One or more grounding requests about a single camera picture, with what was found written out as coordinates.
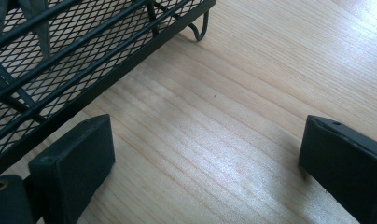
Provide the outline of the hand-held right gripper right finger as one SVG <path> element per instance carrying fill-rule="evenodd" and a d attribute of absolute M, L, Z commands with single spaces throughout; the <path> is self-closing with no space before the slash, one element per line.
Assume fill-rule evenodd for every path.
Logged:
<path fill-rule="evenodd" d="M 361 224 L 377 224 L 377 142 L 348 126 L 307 117 L 299 165 Z"/>

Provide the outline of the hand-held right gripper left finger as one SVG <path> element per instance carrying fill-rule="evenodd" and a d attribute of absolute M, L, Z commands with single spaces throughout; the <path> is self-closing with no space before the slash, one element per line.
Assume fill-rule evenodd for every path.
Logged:
<path fill-rule="evenodd" d="M 76 224 L 115 162 L 110 116 L 80 122 L 29 162 L 47 224 Z"/>

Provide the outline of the black metal mesh rack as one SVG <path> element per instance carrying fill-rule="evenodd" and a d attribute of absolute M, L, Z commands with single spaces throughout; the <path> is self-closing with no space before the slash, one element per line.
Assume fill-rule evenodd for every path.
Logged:
<path fill-rule="evenodd" d="M 0 174 L 216 0 L 0 0 Z"/>

